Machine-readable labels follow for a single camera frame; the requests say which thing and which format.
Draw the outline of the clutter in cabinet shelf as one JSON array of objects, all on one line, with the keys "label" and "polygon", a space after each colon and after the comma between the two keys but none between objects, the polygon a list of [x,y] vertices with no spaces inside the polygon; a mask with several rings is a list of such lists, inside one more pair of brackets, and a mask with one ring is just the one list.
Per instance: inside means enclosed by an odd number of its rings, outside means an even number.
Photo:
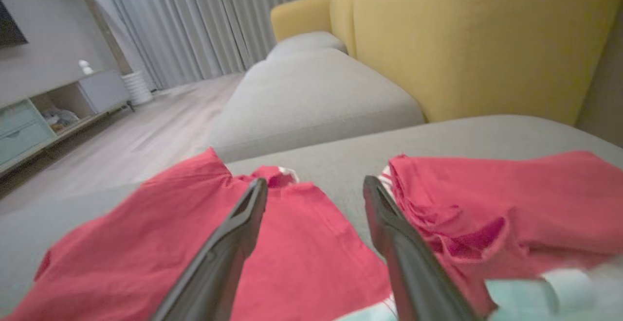
[{"label": "clutter in cabinet shelf", "polygon": [[80,118],[73,112],[65,109],[52,108],[41,112],[49,127],[59,133],[80,122]]}]

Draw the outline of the yellow and grey sofa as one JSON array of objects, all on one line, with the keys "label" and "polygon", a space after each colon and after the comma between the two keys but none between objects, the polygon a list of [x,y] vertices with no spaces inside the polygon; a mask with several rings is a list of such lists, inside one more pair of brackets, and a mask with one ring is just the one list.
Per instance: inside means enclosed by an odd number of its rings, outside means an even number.
[{"label": "yellow and grey sofa", "polygon": [[426,123],[573,125],[621,0],[293,0],[207,138],[226,162]]}]

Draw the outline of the plain red garment white trim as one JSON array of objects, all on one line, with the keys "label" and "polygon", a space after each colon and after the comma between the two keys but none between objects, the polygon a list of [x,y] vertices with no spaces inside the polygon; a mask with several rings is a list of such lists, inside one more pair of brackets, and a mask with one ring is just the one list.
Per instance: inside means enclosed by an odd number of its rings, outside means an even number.
[{"label": "plain red garment white trim", "polygon": [[52,245],[1,321],[149,321],[258,178],[267,180],[267,205],[231,321],[395,319],[386,265],[320,188],[276,166],[234,176],[209,149]]}]

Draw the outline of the red jersey with number print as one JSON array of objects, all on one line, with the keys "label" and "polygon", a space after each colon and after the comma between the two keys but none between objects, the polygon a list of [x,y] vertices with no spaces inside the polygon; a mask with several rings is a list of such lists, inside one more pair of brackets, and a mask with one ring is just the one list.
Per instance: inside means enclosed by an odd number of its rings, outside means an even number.
[{"label": "red jersey with number print", "polygon": [[401,155],[379,179],[481,317],[496,310],[487,280],[536,279],[623,255],[623,170],[590,152]]}]

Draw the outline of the potted tree in white pot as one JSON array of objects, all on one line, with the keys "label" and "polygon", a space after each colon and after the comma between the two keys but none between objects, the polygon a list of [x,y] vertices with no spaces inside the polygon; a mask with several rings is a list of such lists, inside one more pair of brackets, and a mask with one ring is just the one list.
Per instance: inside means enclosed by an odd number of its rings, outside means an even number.
[{"label": "potted tree in white pot", "polygon": [[105,18],[105,13],[102,10],[102,7],[96,2],[96,0],[84,0],[84,3],[87,5],[87,8],[92,14],[103,39],[115,59],[116,68],[121,74],[123,83],[129,92],[131,106],[142,105],[150,102],[153,99],[153,94],[147,86],[147,82],[143,77],[142,72],[134,71],[131,68],[129,61],[123,52],[122,46],[120,46],[110,24]]}]

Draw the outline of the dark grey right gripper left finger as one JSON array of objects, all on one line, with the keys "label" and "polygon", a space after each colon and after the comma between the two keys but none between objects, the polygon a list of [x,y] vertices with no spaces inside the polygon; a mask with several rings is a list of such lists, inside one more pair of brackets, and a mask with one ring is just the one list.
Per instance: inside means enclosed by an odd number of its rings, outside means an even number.
[{"label": "dark grey right gripper left finger", "polygon": [[254,252],[268,195],[255,179],[209,236],[151,321],[230,321],[245,260]]}]

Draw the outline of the black wall television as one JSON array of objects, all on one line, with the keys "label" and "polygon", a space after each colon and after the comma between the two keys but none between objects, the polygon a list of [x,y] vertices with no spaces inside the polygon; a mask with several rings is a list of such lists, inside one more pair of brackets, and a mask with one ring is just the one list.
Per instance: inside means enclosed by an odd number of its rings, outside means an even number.
[{"label": "black wall television", "polygon": [[13,48],[25,44],[28,44],[28,40],[0,0],[0,48]]}]

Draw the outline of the long low TV cabinet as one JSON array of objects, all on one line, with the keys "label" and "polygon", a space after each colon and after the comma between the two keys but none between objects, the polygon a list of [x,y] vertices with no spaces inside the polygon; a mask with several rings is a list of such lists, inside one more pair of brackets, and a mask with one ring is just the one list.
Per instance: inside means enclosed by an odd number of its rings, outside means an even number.
[{"label": "long low TV cabinet", "polygon": [[[0,178],[125,107],[132,106],[122,78],[115,71],[101,71],[0,108]],[[69,110],[80,122],[55,133],[41,115],[52,108]]]}]

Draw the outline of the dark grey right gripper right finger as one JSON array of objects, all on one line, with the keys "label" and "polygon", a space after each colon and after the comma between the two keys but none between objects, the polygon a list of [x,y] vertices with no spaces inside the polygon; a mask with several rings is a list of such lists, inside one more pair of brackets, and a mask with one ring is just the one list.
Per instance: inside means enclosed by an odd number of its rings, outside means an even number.
[{"label": "dark grey right gripper right finger", "polygon": [[385,258],[399,321],[480,321],[377,177],[363,181],[371,240]]}]

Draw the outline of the grey pleated curtain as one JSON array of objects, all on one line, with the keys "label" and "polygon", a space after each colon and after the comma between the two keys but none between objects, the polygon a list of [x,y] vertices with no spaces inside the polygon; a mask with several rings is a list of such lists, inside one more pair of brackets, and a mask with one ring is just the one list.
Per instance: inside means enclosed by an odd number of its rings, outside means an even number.
[{"label": "grey pleated curtain", "polygon": [[291,0],[96,0],[127,61],[164,90],[245,72],[275,46],[271,10]]}]

